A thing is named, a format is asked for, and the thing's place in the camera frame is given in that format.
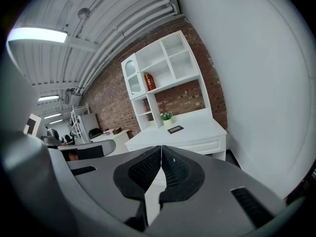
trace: ceiling pipe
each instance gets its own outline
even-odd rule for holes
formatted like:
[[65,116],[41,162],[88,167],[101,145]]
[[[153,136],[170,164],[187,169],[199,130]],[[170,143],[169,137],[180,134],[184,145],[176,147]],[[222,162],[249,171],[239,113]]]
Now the ceiling pipe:
[[131,23],[135,22],[137,19],[141,18],[142,16],[144,16],[145,14],[149,13],[150,11],[163,6],[167,3],[170,3],[170,0],[162,0],[160,2],[154,3],[153,5],[143,9],[142,11],[140,11],[139,13],[131,16],[130,18],[128,18],[124,23],[122,23],[117,29],[116,31],[113,31],[113,33],[102,43],[102,45],[100,46],[100,48],[98,49],[98,51],[95,53],[95,55],[92,57],[91,61],[89,62],[88,66],[86,67],[80,82],[78,84],[78,88],[76,89],[76,93],[81,92],[81,88],[83,83],[86,81],[86,77],[89,74],[91,68],[96,64],[101,62],[102,60],[98,59],[98,57],[102,54],[102,52],[105,50],[105,48],[108,46],[109,43],[111,43],[114,38],[120,33],[122,32],[128,25],[130,25]]
[[[142,32],[142,31],[143,31],[144,29],[146,29],[147,27],[149,27],[149,26],[151,26],[151,25],[153,25],[153,24],[159,22],[160,20],[162,20],[162,19],[164,19],[164,18],[167,18],[167,17],[170,17],[170,16],[174,16],[174,15],[176,15],[175,12],[169,13],[169,14],[167,14],[167,15],[165,15],[165,16],[159,18],[159,19],[156,19],[155,21],[152,21],[152,22],[149,23],[148,25],[146,25],[146,26],[140,28],[138,31],[134,32],[131,36],[129,36],[129,37],[125,40],[125,42],[121,43],[121,44],[117,47],[117,49],[119,49],[120,47],[122,47],[123,45],[125,45],[126,41],[130,40],[132,37],[134,37],[134,36],[137,35],[138,33]],[[92,81],[96,78],[98,71],[99,71],[99,70],[102,68],[102,66],[109,60],[109,58],[110,58],[110,56],[111,56],[112,54],[113,54],[113,52],[112,52],[112,53],[108,56],[108,58],[98,67],[98,69],[95,71],[95,73],[93,74],[93,76],[90,78],[90,80],[88,81],[88,83],[86,84],[86,87],[85,87],[84,89],[87,89],[87,88],[90,87]]]
[[[173,10],[172,6],[168,6],[165,9],[162,9],[160,11],[157,11],[153,14],[151,14],[150,16],[142,19],[141,21],[139,21],[138,23],[136,23],[135,25],[133,25],[131,28],[129,28],[126,32],[122,33],[122,35],[120,37],[118,37],[108,48],[107,50],[102,54],[102,56],[100,57],[99,60],[103,61],[102,64],[105,63],[104,59],[106,58],[106,56],[114,49],[114,47],[116,47],[125,37],[127,37],[128,35],[130,35],[132,32],[134,32],[136,29],[138,29],[139,27],[143,26],[144,24],[146,24],[147,22],[153,20],[154,18],[157,18],[161,15],[164,15],[170,11]],[[94,72],[96,71],[97,66],[92,69],[88,75],[88,77],[85,79],[84,83],[83,83],[83,89],[87,86],[88,82],[90,81],[91,77],[94,75]]]

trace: cabinet door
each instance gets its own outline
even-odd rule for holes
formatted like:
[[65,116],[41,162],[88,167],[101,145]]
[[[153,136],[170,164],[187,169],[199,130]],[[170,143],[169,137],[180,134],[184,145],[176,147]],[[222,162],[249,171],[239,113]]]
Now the cabinet door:
[[132,54],[121,65],[129,98],[132,100],[144,95],[146,92],[136,61],[136,55]]

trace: red brick wall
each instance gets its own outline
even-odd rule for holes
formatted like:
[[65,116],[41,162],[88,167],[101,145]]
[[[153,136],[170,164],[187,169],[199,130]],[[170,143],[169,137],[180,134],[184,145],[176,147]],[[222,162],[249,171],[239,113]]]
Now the red brick wall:
[[[81,103],[89,104],[91,111],[97,115],[101,129],[115,127],[130,129],[130,136],[140,132],[120,64],[148,44],[179,30],[186,37],[202,72],[213,117],[224,129],[227,129],[225,100],[217,73],[212,66],[206,47],[185,17],[161,25],[131,43],[93,82],[84,94]],[[197,80],[162,91],[156,94],[156,100],[161,112],[172,111],[174,115],[204,108]]]

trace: ceiling light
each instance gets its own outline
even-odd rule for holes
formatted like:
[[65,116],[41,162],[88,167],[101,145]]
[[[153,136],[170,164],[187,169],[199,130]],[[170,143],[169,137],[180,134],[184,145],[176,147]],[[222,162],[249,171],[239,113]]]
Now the ceiling light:
[[39,101],[45,101],[45,100],[52,100],[52,99],[58,99],[58,95],[52,95],[52,96],[46,96],[46,97],[41,97]]
[[60,122],[60,121],[63,121],[63,120],[61,119],[61,120],[58,120],[58,121],[51,122],[49,124],[54,124],[54,123],[57,123],[57,122]]
[[8,41],[11,40],[48,40],[54,42],[64,43],[67,37],[67,33],[42,29],[42,28],[31,28],[22,27],[14,28],[11,30]]
[[47,117],[44,117],[44,119],[50,119],[52,117],[57,117],[57,116],[60,116],[61,113],[58,113],[58,114],[54,114],[54,115],[50,115],[50,116],[47,116]]

